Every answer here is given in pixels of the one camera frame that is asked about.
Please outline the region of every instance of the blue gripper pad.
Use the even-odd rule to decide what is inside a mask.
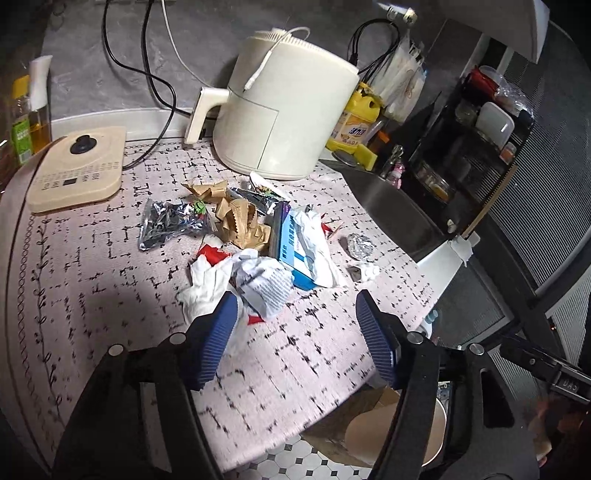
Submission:
[[[190,349],[180,367],[187,388],[199,391],[215,378],[237,318],[238,301],[226,292],[213,313],[193,320],[186,332]]]
[[[369,353],[374,360],[378,373],[391,387],[394,385],[395,380],[395,356],[388,346],[386,337],[379,327],[374,312],[369,307],[367,299],[361,292],[357,295],[355,312],[357,314],[357,321],[361,327],[361,333],[363,333],[365,343],[367,343]]]

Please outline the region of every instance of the tiled floor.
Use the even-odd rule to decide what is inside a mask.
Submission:
[[[366,480],[371,468],[328,460],[299,435],[285,445],[226,473],[228,480]]]

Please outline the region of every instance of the tablecloth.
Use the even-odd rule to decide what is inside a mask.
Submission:
[[[125,162],[147,146],[127,143]],[[228,179],[237,186],[243,177],[216,159],[208,141],[184,150],[180,140],[167,140],[146,162],[124,172],[120,191],[109,200],[34,216],[23,193],[32,170],[16,176],[10,201],[0,203],[0,219],[9,223],[2,225],[9,232],[2,251],[9,255],[0,263],[7,279],[0,401],[23,443],[51,465],[72,409],[109,345],[146,348],[186,329],[176,294],[189,285],[188,265],[201,240],[181,236],[139,251],[145,202],[179,201],[188,196],[181,186],[187,180]],[[216,379],[193,392],[223,470],[302,431],[373,373],[355,320],[360,289],[367,288],[383,311],[397,314],[408,328],[435,302],[416,264],[379,230],[339,173],[319,164],[306,179],[282,188],[298,204],[326,213],[327,221],[344,222],[330,250],[345,275],[354,261],[342,241],[352,232],[373,240],[381,273],[368,284],[348,278],[345,288],[294,289],[281,315],[253,325],[239,353],[222,359]],[[152,454],[163,453],[156,447]]]

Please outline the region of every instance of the label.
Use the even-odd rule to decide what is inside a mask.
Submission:
[[[31,127],[28,118],[24,118],[12,125],[12,143],[14,144],[14,150],[17,152],[18,161],[23,165],[33,155]]]
[[[357,145],[371,124],[352,113],[343,112],[330,135],[333,140],[347,145]]]

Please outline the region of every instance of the gray wall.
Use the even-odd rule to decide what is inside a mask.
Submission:
[[[418,12],[413,39],[431,50],[445,19],[436,0],[409,0]],[[112,3],[107,19],[109,43],[115,56],[141,68],[139,38],[145,3]],[[95,0],[70,0],[58,28],[48,28],[43,53],[54,56],[51,66],[51,111],[54,119],[81,113],[155,106],[145,77],[107,61],[100,36],[103,5]],[[271,27],[311,29],[309,41],[342,57],[349,38],[362,22],[383,16],[371,0],[177,0],[167,4],[168,19],[183,60],[215,86],[226,86],[240,43],[255,30]],[[449,87],[461,72],[478,34],[448,22],[448,43],[436,52],[426,87],[430,96]],[[372,25],[360,44],[359,64],[379,55],[389,42],[382,25]],[[168,40],[160,2],[148,24],[148,50],[154,73],[173,84],[181,107],[191,108],[200,84],[186,72]],[[449,69],[446,59],[450,58]],[[164,95],[166,87],[159,91]]]

